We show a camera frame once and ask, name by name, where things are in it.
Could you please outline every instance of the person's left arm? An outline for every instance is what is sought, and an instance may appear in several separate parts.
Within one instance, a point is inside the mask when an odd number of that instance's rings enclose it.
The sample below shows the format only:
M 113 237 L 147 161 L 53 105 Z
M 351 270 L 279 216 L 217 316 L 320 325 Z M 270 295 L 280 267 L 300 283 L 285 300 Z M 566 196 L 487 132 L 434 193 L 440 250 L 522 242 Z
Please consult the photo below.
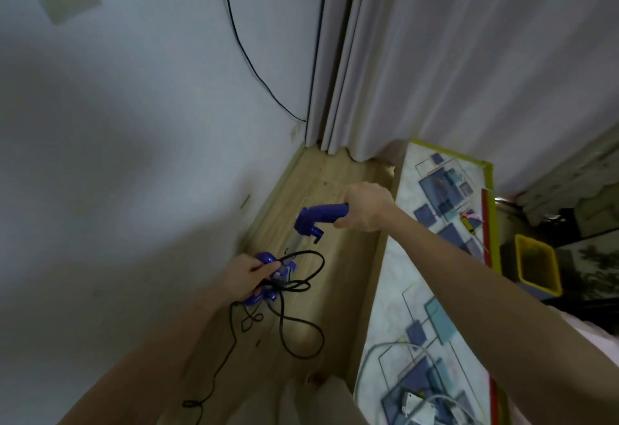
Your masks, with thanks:
M 279 262 L 263 266 L 245 254 L 232 259 L 166 329 L 151 335 L 103 375 L 59 425 L 156 423 L 206 324 L 219 309 L 251 294 L 279 266 Z

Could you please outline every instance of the white wall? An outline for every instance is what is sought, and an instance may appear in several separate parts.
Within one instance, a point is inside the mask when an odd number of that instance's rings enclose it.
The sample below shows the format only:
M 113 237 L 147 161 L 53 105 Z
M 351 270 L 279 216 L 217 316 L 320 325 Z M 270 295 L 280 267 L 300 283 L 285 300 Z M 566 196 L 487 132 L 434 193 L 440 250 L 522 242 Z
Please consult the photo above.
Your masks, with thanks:
M 301 116 L 320 2 L 231 0 Z M 304 129 L 224 0 L 0 0 L 0 41 L 0 422 L 54 423 L 233 255 Z

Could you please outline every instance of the yellow basket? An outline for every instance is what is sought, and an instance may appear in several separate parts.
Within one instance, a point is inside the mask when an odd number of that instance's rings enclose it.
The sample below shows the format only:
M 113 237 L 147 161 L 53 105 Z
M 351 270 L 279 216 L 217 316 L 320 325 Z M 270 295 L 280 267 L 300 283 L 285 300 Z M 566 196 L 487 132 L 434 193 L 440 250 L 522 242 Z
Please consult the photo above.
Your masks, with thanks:
M 516 234 L 516 266 L 518 281 L 528 285 L 530 289 L 523 288 L 534 296 L 535 290 L 552 296 L 563 294 L 555 250 L 548 244 Z

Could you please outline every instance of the wooden floor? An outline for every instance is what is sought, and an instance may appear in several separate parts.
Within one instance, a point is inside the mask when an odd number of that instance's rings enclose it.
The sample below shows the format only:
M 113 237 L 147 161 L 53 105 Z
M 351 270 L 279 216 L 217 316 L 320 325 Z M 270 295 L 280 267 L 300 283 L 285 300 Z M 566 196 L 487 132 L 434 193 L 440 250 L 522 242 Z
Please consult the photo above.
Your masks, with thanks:
M 316 147 L 305 149 L 290 172 L 280 194 L 260 223 L 246 252 L 268 250 L 281 256 L 286 238 L 304 206 L 342 201 L 345 188 L 367 180 L 391 188 L 393 168 L 370 160 L 353 161 L 345 149 L 329 156 Z M 277 318 L 262 306 L 264 321 L 241 333 L 242 309 L 236 308 L 234 326 L 238 343 L 228 363 L 217 377 L 212 398 L 204 404 L 202 425 L 224 423 L 238 405 L 266 379 L 278 383 L 294 377 L 302 380 L 309 373 L 344 377 L 357 330 L 361 303 L 368 284 L 378 233 L 336 230 L 323 224 L 324 236 L 313 245 L 305 241 L 299 249 L 320 251 L 326 259 L 321 273 L 305 293 L 285 295 L 286 314 L 301 317 L 322 327 L 326 337 L 321 354 L 312 360 L 292 358 L 282 347 Z M 320 260 L 308 255 L 297 258 L 295 278 L 305 278 Z M 293 351 L 312 353 L 320 338 L 310 327 L 286 321 L 284 335 Z M 222 311 L 206 328 L 188 366 L 186 381 L 179 395 L 168 405 L 160 424 L 195 424 L 198 409 L 182 409 L 182 399 L 202 399 L 211 390 L 214 370 L 232 344 L 227 311 Z

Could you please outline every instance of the person's left hand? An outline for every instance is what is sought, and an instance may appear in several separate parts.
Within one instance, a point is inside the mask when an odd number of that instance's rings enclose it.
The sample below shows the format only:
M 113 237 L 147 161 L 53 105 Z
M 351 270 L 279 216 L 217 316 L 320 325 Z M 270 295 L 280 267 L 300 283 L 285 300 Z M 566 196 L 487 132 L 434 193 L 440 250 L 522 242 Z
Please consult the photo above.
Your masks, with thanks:
M 251 295 L 261 280 L 268 278 L 280 268 L 281 262 L 262 265 L 258 259 L 247 254 L 237 255 L 221 271 L 213 288 L 224 304 L 241 301 Z

